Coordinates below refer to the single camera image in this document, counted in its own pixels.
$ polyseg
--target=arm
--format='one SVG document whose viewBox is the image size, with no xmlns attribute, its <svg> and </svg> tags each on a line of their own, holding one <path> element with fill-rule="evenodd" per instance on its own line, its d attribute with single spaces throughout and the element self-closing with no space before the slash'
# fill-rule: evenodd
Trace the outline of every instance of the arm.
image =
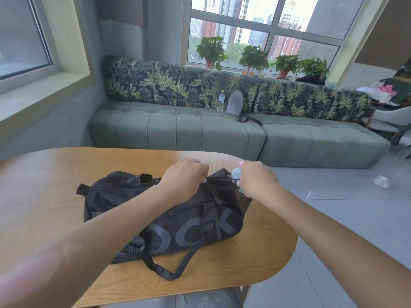
<svg viewBox="0 0 411 308">
<path fill-rule="evenodd" d="M 410 306 L 408 268 L 281 187 L 268 167 L 246 161 L 240 184 L 294 228 L 358 307 Z"/>
<path fill-rule="evenodd" d="M 84 223 L 0 281 L 0 307 L 72 307 L 110 261 L 152 220 L 187 201 L 208 165 L 180 161 L 161 182 Z"/>
</svg>

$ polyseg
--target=green sofa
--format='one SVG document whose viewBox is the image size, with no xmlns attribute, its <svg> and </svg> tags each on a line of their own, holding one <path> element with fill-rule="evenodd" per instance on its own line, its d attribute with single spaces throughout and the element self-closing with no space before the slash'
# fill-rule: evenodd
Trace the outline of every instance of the green sofa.
<svg viewBox="0 0 411 308">
<path fill-rule="evenodd" d="M 97 147 L 215 151 L 265 165 L 367 168 L 390 143 L 360 126 L 370 99 L 358 91 L 258 79 L 116 56 L 103 62 L 109 100 L 90 121 Z M 215 110 L 243 93 L 243 112 Z"/>
</svg>

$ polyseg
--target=chair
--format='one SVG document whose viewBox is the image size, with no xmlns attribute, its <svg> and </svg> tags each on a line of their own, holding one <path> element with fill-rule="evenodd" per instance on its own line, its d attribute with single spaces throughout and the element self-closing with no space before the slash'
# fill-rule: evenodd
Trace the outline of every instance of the chair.
<svg viewBox="0 0 411 308">
<path fill-rule="evenodd" d="M 411 129 L 411 107 L 391 111 L 375 110 L 372 117 L 362 118 L 361 121 L 372 129 L 396 133 L 391 143 L 397 144 L 402 135 Z"/>
</svg>

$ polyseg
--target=tile floor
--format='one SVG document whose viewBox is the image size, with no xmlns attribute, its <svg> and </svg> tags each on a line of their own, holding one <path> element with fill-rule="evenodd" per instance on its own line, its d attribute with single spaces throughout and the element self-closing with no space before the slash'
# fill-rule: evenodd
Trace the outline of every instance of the tile floor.
<svg viewBox="0 0 411 308">
<path fill-rule="evenodd" d="M 404 160 L 411 135 L 369 170 L 273 168 L 280 183 L 305 202 L 352 229 L 411 268 L 411 159 Z M 372 178 L 387 176 L 381 189 Z M 182 308 L 182 296 L 107 305 L 107 308 Z M 351 308 L 355 304 L 308 245 L 299 238 L 289 263 L 253 285 L 245 308 Z"/>
</svg>

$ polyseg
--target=sofa backrest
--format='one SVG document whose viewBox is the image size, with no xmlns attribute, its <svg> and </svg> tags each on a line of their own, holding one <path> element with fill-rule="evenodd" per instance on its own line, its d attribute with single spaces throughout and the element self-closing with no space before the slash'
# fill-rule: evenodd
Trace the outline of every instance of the sofa backrest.
<svg viewBox="0 0 411 308">
<path fill-rule="evenodd" d="M 358 122 L 371 98 L 359 91 L 264 78 L 254 113 Z"/>
<path fill-rule="evenodd" d="M 244 113 L 347 122 L 358 122 L 371 101 L 358 91 L 117 56 L 105 57 L 103 73 L 117 101 L 216 109 L 221 90 L 226 99 L 240 90 Z"/>
<path fill-rule="evenodd" d="M 113 100 L 216 109 L 223 89 L 226 99 L 240 90 L 247 113 L 252 111 L 261 82 L 238 73 L 116 56 L 105 57 L 103 73 Z"/>
</svg>

